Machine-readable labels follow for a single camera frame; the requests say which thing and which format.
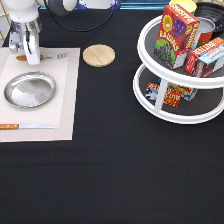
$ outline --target metal plate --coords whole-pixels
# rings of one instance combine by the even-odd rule
[[[56,91],[55,80],[46,73],[28,72],[12,79],[5,87],[6,100],[17,107],[37,107],[50,100]]]

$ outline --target wooden coaster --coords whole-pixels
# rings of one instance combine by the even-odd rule
[[[84,50],[83,59],[91,66],[103,67],[114,61],[115,52],[111,47],[106,45],[92,45]]]

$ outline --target food box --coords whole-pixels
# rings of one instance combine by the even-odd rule
[[[209,52],[215,48],[218,48],[220,45],[224,44],[224,40],[220,37],[215,38],[214,40],[209,41],[208,43],[202,45],[199,48],[196,48],[195,50],[193,50],[190,55],[189,58],[187,60],[187,64],[185,67],[185,71],[187,71],[188,73],[191,73],[197,77],[203,77],[204,75],[202,73],[196,73],[196,70],[199,71],[199,69],[201,69],[204,65],[203,63],[198,63],[197,64],[197,68],[195,69],[195,65],[196,62],[198,60],[198,58],[200,56],[203,56],[204,53]]]
[[[224,65],[224,46],[214,48],[198,57],[193,75],[196,77],[207,77],[212,72],[222,68]]]
[[[156,101],[158,95],[159,85],[149,83],[146,89],[145,98]],[[167,88],[164,103],[177,107],[181,98],[181,91],[172,88]]]
[[[200,20],[178,4],[167,5],[155,45],[155,54],[171,69],[183,66]]]
[[[179,90],[181,91],[181,97],[187,101],[190,101],[192,100],[198,89],[196,88],[190,88],[190,87],[185,87],[185,86],[179,86],[177,84],[174,84],[174,83],[169,83],[168,86],[172,89],[176,89],[176,90]]]

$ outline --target snack box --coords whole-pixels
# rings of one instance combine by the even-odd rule
[[[174,84],[174,83],[169,83],[168,86],[172,89],[176,89],[176,90],[179,90],[181,91],[181,97],[187,101],[190,101],[192,100],[198,89],[196,88],[190,88],[190,87],[185,87],[185,86],[179,86],[177,84]]]
[[[193,50],[190,55],[189,58],[187,60],[187,64],[185,67],[185,71],[187,71],[188,73],[191,73],[195,76],[197,76],[197,73],[195,71],[195,65],[196,62],[198,60],[198,57],[202,56],[204,53],[211,51],[217,47],[219,47],[220,45],[224,44],[224,40],[220,37],[215,38],[214,40],[209,41],[208,43],[202,45],[199,48],[196,48],[195,50]],[[196,70],[199,69],[199,67],[201,68],[203,65],[203,63],[198,63],[198,68]]]
[[[200,20],[178,4],[167,5],[155,45],[155,54],[171,69],[183,66]]]
[[[149,83],[146,89],[145,98],[156,101],[158,95],[159,85]],[[172,88],[167,88],[164,103],[177,107],[181,98],[181,91]]]
[[[224,46],[214,48],[198,57],[193,75],[196,77],[207,77],[212,72],[222,68],[224,65]]]

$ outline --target black tablecloth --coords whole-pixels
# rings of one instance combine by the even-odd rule
[[[109,11],[59,20],[90,28]],[[133,93],[142,28],[162,11],[115,11],[101,28],[72,33],[40,11],[42,47],[105,44],[103,68],[80,57],[72,141],[0,144],[0,223],[224,223],[224,113],[178,125],[147,112]]]

